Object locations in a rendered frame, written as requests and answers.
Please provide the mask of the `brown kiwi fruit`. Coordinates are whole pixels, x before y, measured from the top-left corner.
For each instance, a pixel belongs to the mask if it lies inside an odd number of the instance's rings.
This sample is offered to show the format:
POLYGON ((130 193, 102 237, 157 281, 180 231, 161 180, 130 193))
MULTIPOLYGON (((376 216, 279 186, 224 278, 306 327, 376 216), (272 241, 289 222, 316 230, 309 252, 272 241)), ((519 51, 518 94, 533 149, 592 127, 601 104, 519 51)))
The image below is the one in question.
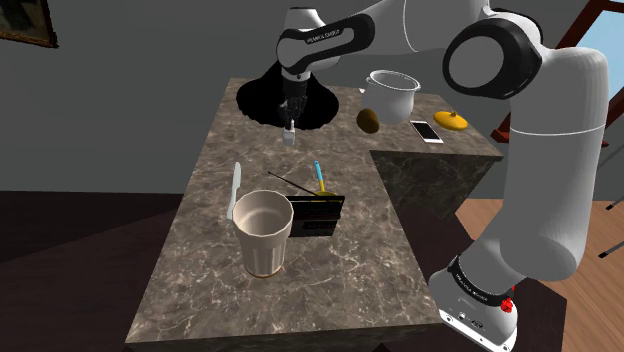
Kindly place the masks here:
POLYGON ((375 112, 369 108, 364 108, 358 113, 356 123, 357 126, 367 134, 375 134, 380 128, 375 112))

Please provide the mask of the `framed wall picture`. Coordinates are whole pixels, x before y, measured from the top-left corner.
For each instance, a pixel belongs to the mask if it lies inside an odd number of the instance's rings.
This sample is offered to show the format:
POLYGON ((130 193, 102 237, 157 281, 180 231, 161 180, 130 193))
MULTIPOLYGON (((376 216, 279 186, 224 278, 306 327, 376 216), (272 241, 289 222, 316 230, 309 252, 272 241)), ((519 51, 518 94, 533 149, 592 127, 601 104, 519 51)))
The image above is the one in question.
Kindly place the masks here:
POLYGON ((0 39, 58 48, 47 0, 0 0, 0 39))

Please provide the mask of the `white knife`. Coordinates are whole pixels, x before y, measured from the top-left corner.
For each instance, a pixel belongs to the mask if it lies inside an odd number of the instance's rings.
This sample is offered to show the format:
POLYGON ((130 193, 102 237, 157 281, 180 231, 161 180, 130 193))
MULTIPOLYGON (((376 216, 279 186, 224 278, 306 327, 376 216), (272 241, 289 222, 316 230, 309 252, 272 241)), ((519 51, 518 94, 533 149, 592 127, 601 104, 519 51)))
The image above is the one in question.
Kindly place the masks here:
POLYGON ((239 162, 236 162, 233 170, 230 201, 226 212, 226 219, 233 219, 233 209, 237 201, 237 191, 241 185, 242 168, 239 162))

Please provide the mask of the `white smartphone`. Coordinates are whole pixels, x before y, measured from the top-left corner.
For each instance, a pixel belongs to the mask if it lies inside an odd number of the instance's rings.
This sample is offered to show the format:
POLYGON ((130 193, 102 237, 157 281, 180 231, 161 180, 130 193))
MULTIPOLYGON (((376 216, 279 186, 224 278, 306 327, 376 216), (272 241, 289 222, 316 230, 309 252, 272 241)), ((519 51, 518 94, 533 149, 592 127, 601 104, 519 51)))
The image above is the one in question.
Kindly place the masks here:
POLYGON ((429 144, 443 144, 444 141, 436 133, 436 131, 426 122, 419 120, 410 120, 410 125, 415 129, 420 138, 429 144))

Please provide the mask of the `white cooking pot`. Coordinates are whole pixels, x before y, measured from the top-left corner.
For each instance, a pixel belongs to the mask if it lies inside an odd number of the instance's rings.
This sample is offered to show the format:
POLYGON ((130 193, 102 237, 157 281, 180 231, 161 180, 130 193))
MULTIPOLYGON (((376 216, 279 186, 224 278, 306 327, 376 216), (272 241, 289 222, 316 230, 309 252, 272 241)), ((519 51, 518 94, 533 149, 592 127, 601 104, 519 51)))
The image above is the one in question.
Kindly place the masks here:
POLYGON ((420 83, 409 75, 375 70, 366 78, 360 107, 372 110, 381 124, 398 124, 408 120, 414 106, 415 93, 420 83))

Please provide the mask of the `beige ribbed cup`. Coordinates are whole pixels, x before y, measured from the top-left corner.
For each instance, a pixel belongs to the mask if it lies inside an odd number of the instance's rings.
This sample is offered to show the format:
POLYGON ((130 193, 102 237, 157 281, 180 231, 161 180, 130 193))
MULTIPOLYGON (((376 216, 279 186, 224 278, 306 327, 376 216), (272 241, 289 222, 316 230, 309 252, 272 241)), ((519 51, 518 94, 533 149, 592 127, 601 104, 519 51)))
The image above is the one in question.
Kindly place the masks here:
POLYGON ((281 270, 294 209, 273 190, 255 190, 238 199, 228 213, 242 253, 245 269, 254 277, 268 278, 281 270))

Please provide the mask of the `yellow round lid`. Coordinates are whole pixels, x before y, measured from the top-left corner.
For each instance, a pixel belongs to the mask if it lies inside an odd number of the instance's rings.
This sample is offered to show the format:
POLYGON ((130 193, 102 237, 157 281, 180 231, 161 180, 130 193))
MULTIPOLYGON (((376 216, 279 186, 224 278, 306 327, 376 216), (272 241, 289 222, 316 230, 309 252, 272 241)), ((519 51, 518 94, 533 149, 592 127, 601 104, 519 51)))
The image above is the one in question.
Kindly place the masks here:
POLYGON ((433 116, 434 121, 447 130, 461 131, 468 127, 468 122, 456 111, 439 111, 433 116))

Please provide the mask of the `dark robot stand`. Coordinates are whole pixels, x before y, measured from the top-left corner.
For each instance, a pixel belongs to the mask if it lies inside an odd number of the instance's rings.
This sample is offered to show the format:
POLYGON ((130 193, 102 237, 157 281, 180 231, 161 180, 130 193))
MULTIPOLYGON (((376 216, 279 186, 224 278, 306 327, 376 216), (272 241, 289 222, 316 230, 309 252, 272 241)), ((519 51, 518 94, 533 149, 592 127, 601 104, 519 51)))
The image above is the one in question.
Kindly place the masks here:
MULTIPOLYGON (((456 216, 439 218, 413 205, 397 212, 423 277, 445 268, 472 239, 456 216)), ((512 352, 561 352, 567 300, 533 279, 515 288, 518 337, 512 352)), ((391 352, 486 352, 443 323, 404 343, 387 345, 391 352)))

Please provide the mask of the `blue and yellow spoon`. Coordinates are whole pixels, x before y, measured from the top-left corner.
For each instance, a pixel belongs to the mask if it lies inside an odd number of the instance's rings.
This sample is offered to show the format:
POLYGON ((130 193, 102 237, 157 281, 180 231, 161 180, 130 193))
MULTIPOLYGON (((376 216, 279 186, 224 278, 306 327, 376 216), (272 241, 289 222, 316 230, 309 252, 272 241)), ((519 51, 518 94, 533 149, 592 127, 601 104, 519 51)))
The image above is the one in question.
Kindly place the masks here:
POLYGON ((316 172, 317 181, 319 184, 319 191, 316 192, 316 195, 317 196, 335 196, 335 193, 329 192, 325 189, 323 174, 322 174, 319 162, 317 160, 314 160, 313 165, 314 165, 314 169, 316 172))

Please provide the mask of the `black radio with antenna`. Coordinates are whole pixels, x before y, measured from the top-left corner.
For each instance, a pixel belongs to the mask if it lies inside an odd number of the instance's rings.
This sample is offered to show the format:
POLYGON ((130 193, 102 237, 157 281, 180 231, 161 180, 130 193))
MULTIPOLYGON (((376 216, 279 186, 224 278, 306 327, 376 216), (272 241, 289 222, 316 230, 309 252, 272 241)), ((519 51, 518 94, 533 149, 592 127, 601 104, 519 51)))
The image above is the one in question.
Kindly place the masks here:
POLYGON ((308 195, 287 196, 293 210, 293 224, 290 236, 330 237, 333 235, 345 197, 333 192, 308 191, 308 195))

